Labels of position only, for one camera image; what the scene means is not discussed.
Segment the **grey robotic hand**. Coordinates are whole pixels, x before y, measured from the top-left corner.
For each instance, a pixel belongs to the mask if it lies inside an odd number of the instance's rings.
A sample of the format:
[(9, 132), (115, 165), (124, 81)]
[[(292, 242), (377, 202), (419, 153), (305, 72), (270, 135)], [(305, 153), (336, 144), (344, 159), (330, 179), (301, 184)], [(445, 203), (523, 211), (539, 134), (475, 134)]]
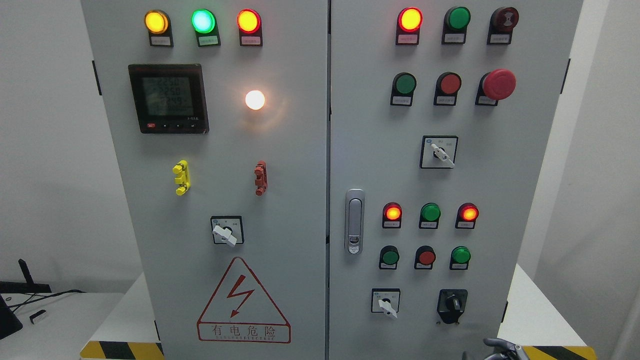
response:
[(493, 347), (493, 352), (485, 360), (530, 360), (520, 344), (502, 338), (484, 338), (485, 346)]

